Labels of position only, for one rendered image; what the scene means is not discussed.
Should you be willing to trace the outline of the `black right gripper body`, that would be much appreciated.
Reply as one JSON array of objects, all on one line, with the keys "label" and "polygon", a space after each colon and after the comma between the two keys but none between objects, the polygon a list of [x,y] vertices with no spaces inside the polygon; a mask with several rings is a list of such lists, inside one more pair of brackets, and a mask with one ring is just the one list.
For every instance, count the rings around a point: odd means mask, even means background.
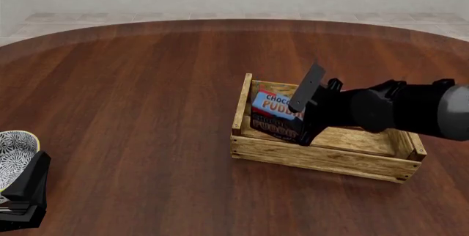
[{"label": "black right gripper body", "polygon": [[304,117],[298,144],[307,147],[316,136],[329,127],[352,126],[347,99],[340,95],[343,83],[336,78],[324,86],[304,81],[295,92],[295,101],[304,107]]}]

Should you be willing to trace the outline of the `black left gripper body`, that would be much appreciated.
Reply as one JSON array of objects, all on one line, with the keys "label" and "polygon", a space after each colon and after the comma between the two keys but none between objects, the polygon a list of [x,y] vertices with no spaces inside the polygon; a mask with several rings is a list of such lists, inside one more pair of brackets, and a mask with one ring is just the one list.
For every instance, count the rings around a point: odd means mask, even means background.
[{"label": "black left gripper body", "polygon": [[46,196],[33,196],[26,201],[0,196],[0,229],[37,229],[47,208]]}]

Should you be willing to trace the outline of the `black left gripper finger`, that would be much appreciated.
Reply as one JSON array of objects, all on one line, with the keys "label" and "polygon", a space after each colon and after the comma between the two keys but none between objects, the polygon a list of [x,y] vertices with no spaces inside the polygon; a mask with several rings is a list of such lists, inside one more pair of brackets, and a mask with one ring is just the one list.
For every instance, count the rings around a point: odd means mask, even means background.
[{"label": "black left gripper finger", "polygon": [[10,201],[45,201],[50,162],[46,152],[37,152],[20,176],[3,191],[3,196]]}]

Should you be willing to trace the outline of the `chocolate pudding box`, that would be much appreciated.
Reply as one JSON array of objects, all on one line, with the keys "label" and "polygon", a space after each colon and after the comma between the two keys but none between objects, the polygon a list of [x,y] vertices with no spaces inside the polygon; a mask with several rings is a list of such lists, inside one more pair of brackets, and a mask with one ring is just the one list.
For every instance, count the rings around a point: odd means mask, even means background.
[{"label": "chocolate pudding box", "polygon": [[303,129],[304,111],[291,112],[291,97],[272,86],[257,84],[254,88],[256,92],[251,101],[251,128],[288,143],[298,143]]}]

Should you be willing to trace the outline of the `wooden slat tray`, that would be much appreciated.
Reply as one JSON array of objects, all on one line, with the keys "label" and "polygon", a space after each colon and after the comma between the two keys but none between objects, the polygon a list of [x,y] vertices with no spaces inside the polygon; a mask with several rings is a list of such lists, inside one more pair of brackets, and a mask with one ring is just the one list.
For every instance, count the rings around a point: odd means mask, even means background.
[{"label": "wooden slat tray", "polygon": [[360,128],[327,128],[302,147],[251,128],[251,104],[259,90],[292,96],[296,88],[245,75],[230,136],[233,158],[403,183],[427,156],[418,134],[400,130],[371,134]]}]

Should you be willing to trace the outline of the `black and white patterned bowl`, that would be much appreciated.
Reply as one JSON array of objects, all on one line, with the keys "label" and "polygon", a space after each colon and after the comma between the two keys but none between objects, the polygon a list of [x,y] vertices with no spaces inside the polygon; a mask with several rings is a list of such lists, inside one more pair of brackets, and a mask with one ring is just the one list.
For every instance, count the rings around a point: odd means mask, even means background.
[{"label": "black and white patterned bowl", "polygon": [[0,132],[0,205],[9,201],[2,196],[3,191],[12,185],[39,151],[40,141],[30,132]]}]

